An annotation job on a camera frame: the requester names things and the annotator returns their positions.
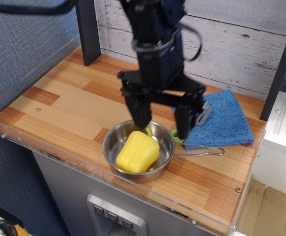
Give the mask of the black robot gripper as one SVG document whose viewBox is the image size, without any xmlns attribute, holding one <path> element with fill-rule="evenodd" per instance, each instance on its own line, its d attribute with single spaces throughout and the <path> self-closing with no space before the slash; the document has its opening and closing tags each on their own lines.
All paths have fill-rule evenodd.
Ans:
<svg viewBox="0 0 286 236">
<path fill-rule="evenodd" d="M 174 106 L 178 137 L 187 138 L 203 112 L 205 87 L 184 74 L 181 42 L 133 45 L 138 51 L 139 69 L 120 71 L 117 76 L 136 126 L 144 129 L 150 123 L 152 102 Z"/>
</svg>

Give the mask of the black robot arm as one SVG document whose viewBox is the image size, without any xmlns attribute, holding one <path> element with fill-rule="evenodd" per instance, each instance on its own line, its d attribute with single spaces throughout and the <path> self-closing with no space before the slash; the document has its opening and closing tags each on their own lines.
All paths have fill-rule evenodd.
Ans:
<svg viewBox="0 0 286 236">
<path fill-rule="evenodd" d="M 180 139 L 186 139 L 204 110 L 202 84 L 184 74 L 182 0 L 123 0 L 121 5 L 132 32 L 132 47 L 139 69 L 120 71 L 122 94 L 135 124 L 144 129 L 151 122 L 152 102 L 175 107 Z"/>
</svg>

